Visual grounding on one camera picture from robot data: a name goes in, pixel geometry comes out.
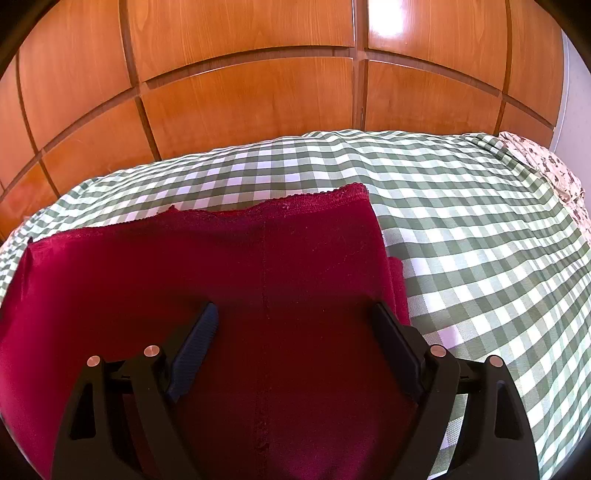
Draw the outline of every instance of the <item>wooden wall paneling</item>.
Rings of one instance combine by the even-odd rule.
[[[368,7],[369,48],[427,60],[503,88],[505,0],[369,0]]]
[[[352,61],[253,61],[179,80],[142,98],[163,158],[351,128]]]
[[[353,0],[355,46],[349,49],[353,59],[353,128],[363,130],[367,100],[368,9],[366,0]]]
[[[61,0],[20,50],[22,97],[37,147],[131,87],[118,0]]]
[[[493,133],[501,98],[433,72],[370,61],[365,129]]]
[[[0,232],[4,238],[21,224],[25,216],[57,200],[39,163],[24,174],[0,202]]]
[[[33,158],[21,104],[18,99],[16,58],[0,79],[0,181],[7,187]]]
[[[534,0],[509,0],[513,48],[507,93],[556,125],[564,58],[556,21]]]
[[[92,119],[43,157],[60,194],[83,180],[153,159],[133,99]]]
[[[548,128],[540,121],[510,103],[505,105],[505,112],[503,113],[503,120],[501,121],[499,131],[507,131],[529,138],[546,148],[550,146],[552,135],[554,134],[551,128]]]
[[[132,0],[140,81],[239,51],[353,46],[351,0]]]

